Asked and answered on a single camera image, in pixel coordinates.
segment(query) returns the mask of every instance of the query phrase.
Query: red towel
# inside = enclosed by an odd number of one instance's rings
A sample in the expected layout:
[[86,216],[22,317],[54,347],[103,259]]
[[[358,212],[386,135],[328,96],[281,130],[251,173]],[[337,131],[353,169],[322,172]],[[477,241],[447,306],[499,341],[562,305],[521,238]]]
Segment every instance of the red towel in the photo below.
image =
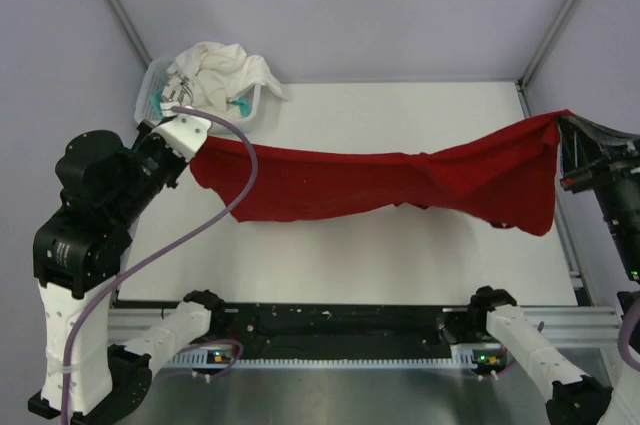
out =
[[[437,153],[346,155],[257,145],[258,178],[233,211],[244,221],[319,220],[389,204],[451,208],[534,235],[549,231],[560,134],[539,115]],[[228,204],[251,163],[240,142],[209,137],[191,162],[194,177]]]

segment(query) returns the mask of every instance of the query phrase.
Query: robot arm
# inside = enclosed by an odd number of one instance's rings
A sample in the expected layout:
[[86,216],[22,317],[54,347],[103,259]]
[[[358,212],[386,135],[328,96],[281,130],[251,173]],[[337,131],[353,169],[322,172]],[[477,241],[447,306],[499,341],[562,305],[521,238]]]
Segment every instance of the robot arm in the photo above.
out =
[[67,146],[56,165],[62,206],[33,244],[47,321],[47,376],[29,400],[32,412],[45,418],[60,414],[67,372],[71,422],[115,423],[137,408],[168,360],[211,330],[212,312],[221,301],[197,292],[142,337],[107,347],[106,296],[80,328],[71,366],[62,366],[76,319],[120,273],[120,258],[131,243],[129,228],[165,185],[177,185],[210,126],[205,119],[178,115],[153,129],[143,124],[131,149],[108,131],[85,133]]
[[629,280],[640,283],[640,136],[561,116],[560,184],[593,190]]
[[540,391],[551,425],[621,425],[600,421],[611,389],[569,362],[524,316],[504,290],[483,287],[471,298],[469,323],[506,346]]

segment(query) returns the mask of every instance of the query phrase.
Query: white wall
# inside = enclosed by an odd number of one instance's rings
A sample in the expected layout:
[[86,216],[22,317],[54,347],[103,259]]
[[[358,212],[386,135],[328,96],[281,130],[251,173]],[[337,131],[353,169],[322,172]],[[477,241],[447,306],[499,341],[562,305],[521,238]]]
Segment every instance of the white wall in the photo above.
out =
[[285,82],[519,77],[562,0],[122,0],[149,52],[239,42]]
[[[568,108],[612,128],[640,133],[640,0],[582,0],[535,79],[534,113]],[[624,275],[593,193],[561,199],[591,291],[600,303],[637,289]]]
[[45,324],[32,277],[36,230],[58,206],[54,166],[81,132],[133,137],[142,69],[104,0],[0,0],[0,409],[27,413],[42,387]]

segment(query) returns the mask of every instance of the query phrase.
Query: white table surface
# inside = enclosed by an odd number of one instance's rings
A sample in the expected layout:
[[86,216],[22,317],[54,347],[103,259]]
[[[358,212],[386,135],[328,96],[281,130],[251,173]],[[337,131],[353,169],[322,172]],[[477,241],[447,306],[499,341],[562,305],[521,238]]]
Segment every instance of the white table surface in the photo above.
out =
[[[267,94],[256,144],[341,153],[435,152],[522,120],[513,83],[313,84]],[[223,207],[185,171],[138,223],[127,267]],[[125,282],[120,298],[466,304],[483,285],[523,305],[575,305],[555,227],[498,230],[464,213],[385,207],[331,220],[242,223],[226,217]]]

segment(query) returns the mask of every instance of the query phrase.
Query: purple tube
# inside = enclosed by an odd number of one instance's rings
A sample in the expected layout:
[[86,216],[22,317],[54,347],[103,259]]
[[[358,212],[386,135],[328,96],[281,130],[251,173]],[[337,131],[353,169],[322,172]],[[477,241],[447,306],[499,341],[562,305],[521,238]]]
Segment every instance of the purple tube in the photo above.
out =
[[[251,145],[251,142],[249,142],[249,139],[242,132],[242,130],[240,130],[234,124],[229,123],[229,122],[227,122],[226,120],[223,120],[220,117],[216,117],[215,115],[211,115],[209,113],[200,112],[198,110],[193,110],[193,109],[190,109],[190,108],[183,108],[183,107],[172,107],[171,111],[173,111],[175,113],[183,113],[185,115],[193,115],[194,117],[200,117],[200,118],[204,118],[206,120],[210,120],[210,121],[215,122],[215,123],[217,123],[219,125],[222,125],[226,129],[228,129],[231,132],[233,132],[240,139],[240,141],[244,144],[244,146],[247,148],[247,152],[249,152],[249,157],[251,158],[251,175],[249,176],[249,180],[247,181],[247,184],[242,189],[240,194],[236,198],[234,198],[233,201],[229,205],[227,205],[215,217],[213,217],[211,220],[203,223],[202,225],[200,225],[199,227],[195,228],[194,230],[190,231],[189,233],[187,233],[183,237],[181,237],[181,238],[175,240],[174,242],[171,242],[169,245],[161,248],[157,252],[152,253],[147,258],[142,260],[140,263],[136,264],[135,266],[131,267],[126,272],[124,272],[124,273],[120,274],[119,276],[117,276],[116,279],[111,284],[109,284],[107,287],[105,287],[100,293],[98,293],[98,295],[96,295],[93,298],[93,300],[91,300],[87,304],[87,307],[82,311],[82,313],[80,314],[80,316],[76,320],[75,325],[73,325],[73,327],[71,327],[71,332],[69,332],[69,337],[67,338],[67,343],[65,344],[64,354],[63,354],[63,358],[62,358],[63,367],[69,367],[71,365],[71,352],[73,350],[73,343],[75,342],[76,337],[78,336],[78,332],[80,331],[80,327],[82,327],[82,324],[87,320],[87,317],[91,314],[91,312],[93,312],[93,310],[98,306],[98,304],[104,298],[106,298],[110,293],[114,292],[118,288],[118,286],[122,282],[124,282],[127,278],[129,278],[130,276],[132,276],[135,273],[139,272],[144,267],[149,265],[151,262],[153,262],[153,261],[157,260],[158,258],[162,257],[163,255],[169,253],[173,249],[179,247],[180,245],[182,245],[186,241],[192,239],[196,235],[199,235],[201,232],[204,232],[207,228],[209,228],[212,225],[215,225],[217,222],[219,222],[223,217],[228,215],[234,208],[236,208],[236,206],[244,199],[244,197],[247,196],[247,194],[249,193],[249,190],[251,190],[251,188],[253,187],[253,184],[256,181],[256,176],[258,175],[258,157],[256,155],[255,149],[253,148],[253,145]],[[223,372],[228,372],[230,369],[231,369],[231,367],[227,367],[226,369],[223,370]],[[69,386],[70,386],[70,384],[71,384],[71,374],[63,372],[63,375],[62,375],[62,400],[61,400],[61,403],[60,403],[60,421],[61,421],[62,425],[69,425]]]
[[640,300],[636,301],[625,314],[622,325],[620,326],[620,333],[618,334],[618,352],[620,352],[622,360],[631,368],[640,372],[640,362],[633,358],[631,350],[629,349],[631,335],[633,335],[633,331],[636,329],[638,322],[640,322]]

